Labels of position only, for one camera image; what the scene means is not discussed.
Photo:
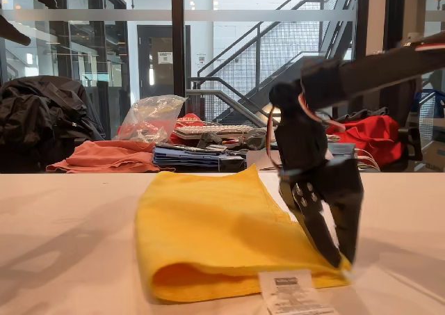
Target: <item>door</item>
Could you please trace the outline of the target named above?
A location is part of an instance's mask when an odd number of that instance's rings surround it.
[[[173,95],[171,25],[138,26],[140,98]],[[191,74],[190,26],[186,26],[186,68]]]

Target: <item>receipt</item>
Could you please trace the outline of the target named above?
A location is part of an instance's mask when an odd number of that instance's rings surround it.
[[[321,300],[309,270],[261,272],[259,283],[272,315],[338,315]]]

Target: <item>white table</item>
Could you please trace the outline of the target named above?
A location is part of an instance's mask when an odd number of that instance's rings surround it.
[[[149,303],[134,214],[154,175],[0,175],[0,314],[267,315],[259,295]],[[445,314],[445,175],[363,174],[352,286],[322,290],[341,315]],[[261,174],[277,202],[277,177]]]

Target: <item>pink cloth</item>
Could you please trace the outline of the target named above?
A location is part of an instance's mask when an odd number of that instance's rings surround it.
[[[153,165],[153,144],[140,141],[86,141],[67,159],[47,166],[47,171],[147,172]]]

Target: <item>white wire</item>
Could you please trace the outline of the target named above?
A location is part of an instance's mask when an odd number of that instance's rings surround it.
[[[378,165],[377,161],[374,159],[374,156],[370,152],[368,152],[367,150],[362,150],[360,148],[355,148],[355,151],[356,152],[358,151],[358,152],[365,152],[365,153],[367,153],[373,159],[374,164]]]
[[[357,167],[359,167],[359,170],[364,170],[363,167],[370,167],[370,168],[373,168],[373,169],[378,170],[374,165],[371,165],[371,164],[365,164],[365,163],[359,163],[359,164],[357,165]]]
[[[357,160],[368,160],[368,161],[371,161],[371,162],[373,163],[373,165],[376,166],[376,168],[378,169],[378,171],[380,171],[380,168],[379,168],[377,162],[375,162],[375,160],[372,159],[372,158],[369,157],[369,156],[357,155]]]

